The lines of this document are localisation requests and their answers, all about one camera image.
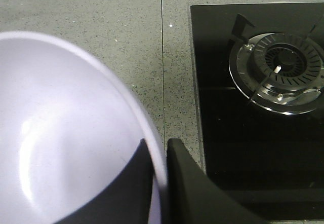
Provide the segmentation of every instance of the gray countertop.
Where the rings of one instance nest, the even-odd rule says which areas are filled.
[[[190,5],[324,0],[0,0],[0,30],[52,34],[111,68],[146,106],[161,136],[181,138],[203,167]]]

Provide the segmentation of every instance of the white bowl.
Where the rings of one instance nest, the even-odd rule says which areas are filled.
[[[142,138],[164,204],[166,163],[156,128],[89,53],[49,35],[0,33],[0,97],[1,223],[55,223],[76,211],[116,178]],[[151,206],[155,223],[158,204]]]

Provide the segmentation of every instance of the gas stove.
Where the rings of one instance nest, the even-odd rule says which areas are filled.
[[[206,173],[268,220],[324,219],[323,13],[191,7]]]

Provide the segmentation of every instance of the stove burner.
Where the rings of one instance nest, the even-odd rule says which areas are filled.
[[[317,108],[315,100],[324,86],[323,54],[318,48],[310,38],[292,34],[257,35],[248,44],[234,45],[231,76],[242,93],[263,108],[282,114],[307,113]]]
[[[306,66],[306,61],[303,61],[296,52],[283,47],[269,49],[265,61],[272,70],[280,65],[281,74],[286,77],[300,76]]]

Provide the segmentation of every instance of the burner cap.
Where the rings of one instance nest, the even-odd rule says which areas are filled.
[[[323,57],[322,48],[310,38],[265,33],[246,45],[236,42],[229,69],[236,86],[255,104],[277,113],[302,114],[317,108],[324,91]]]

